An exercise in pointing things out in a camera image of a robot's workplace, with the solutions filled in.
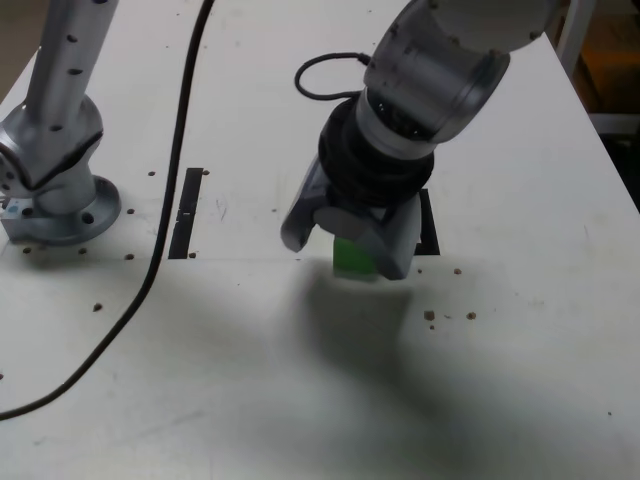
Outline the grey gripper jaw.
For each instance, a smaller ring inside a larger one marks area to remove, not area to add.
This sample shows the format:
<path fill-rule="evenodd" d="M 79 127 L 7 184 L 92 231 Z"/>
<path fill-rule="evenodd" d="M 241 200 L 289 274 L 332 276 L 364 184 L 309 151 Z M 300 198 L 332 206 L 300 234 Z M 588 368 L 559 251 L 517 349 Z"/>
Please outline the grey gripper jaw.
<path fill-rule="evenodd" d="M 316 225 L 315 212 L 329 204 L 329 180 L 318 157 L 312 161 L 300 189 L 287 213 L 280 236 L 289 250 L 302 250 Z"/>
<path fill-rule="evenodd" d="M 333 267 L 340 275 L 404 279 L 421 231 L 417 195 L 396 207 L 373 208 L 340 201 L 314 214 L 334 236 Z"/>

